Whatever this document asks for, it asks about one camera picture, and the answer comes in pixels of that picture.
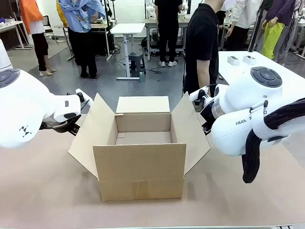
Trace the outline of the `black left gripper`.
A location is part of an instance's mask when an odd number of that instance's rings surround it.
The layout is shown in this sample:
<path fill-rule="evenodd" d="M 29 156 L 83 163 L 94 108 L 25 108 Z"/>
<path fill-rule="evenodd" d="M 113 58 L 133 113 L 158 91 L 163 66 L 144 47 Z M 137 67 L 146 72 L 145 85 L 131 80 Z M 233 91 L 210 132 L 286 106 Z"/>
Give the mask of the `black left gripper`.
<path fill-rule="evenodd" d="M 78 119 L 70 119 L 67 121 L 67 124 L 64 126 L 64 132 L 68 132 L 73 136 L 76 136 L 80 126 L 77 124 Z"/>

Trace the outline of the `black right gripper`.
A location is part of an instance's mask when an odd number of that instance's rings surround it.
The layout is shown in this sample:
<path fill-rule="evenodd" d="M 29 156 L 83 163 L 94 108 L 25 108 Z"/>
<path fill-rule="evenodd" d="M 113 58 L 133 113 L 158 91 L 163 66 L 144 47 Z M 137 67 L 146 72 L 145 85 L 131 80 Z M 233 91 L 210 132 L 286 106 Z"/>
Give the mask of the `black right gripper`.
<path fill-rule="evenodd" d="M 210 133 L 213 123 L 215 122 L 215 117 L 212 113 L 212 106 L 213 105 L 209 104 L 200 112 L 200 115 L 205 120 L 205 123 L 202 125 L 205 135 Z"/>

